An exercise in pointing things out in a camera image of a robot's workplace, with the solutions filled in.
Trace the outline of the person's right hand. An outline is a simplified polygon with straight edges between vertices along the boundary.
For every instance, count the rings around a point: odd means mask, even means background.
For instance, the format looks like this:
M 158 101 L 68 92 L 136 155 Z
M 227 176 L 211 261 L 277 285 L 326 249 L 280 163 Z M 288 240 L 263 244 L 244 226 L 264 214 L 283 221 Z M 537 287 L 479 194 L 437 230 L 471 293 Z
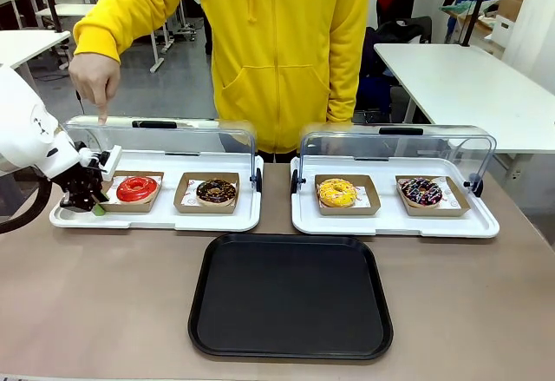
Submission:
M 98 122 L 108 119 L 108 104 L 115 97 L 121 81 L 121 66 L 111 57 L 81 53 L 69 64 L 70 78 L 81 98 L 98 109 Z

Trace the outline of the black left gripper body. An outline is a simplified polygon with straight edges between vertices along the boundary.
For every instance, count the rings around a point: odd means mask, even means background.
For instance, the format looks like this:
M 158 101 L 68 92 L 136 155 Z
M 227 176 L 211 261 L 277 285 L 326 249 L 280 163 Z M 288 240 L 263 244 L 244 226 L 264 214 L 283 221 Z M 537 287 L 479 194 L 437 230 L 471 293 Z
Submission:
M 103 178 L 99 167 L 84 167 L 76 163 L 60 174 L 60 187 L 68 194 L 68 203 L 103 203 Z

